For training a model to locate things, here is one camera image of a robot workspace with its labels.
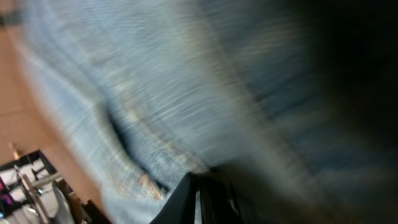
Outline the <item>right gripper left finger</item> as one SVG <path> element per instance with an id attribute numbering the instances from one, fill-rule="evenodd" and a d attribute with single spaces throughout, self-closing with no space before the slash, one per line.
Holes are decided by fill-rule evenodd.
<path id="1" fill-rule="evenodd" d="M 196 191 L 194 176 L 186 174 L 150 224 L 194 224 Z"/>

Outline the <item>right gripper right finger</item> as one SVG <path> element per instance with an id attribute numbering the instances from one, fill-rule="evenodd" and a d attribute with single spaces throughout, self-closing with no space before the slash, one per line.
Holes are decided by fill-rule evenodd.
<path id="1" fill-rule="evenodd" d="M 202 224 L 243 224 L 218 181 L 208 176 L 199 176 L 198 189 Z"/>

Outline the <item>light blue denim jeans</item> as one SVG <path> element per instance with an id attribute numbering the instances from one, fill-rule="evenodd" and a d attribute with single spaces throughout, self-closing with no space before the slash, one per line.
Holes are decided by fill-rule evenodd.
<path id="1" fill-rule="evenodd" d="M 244 223 L 397 222 L 396 1 L 22 1 L 43 110 L 114 223 L 186 174 Z"/>

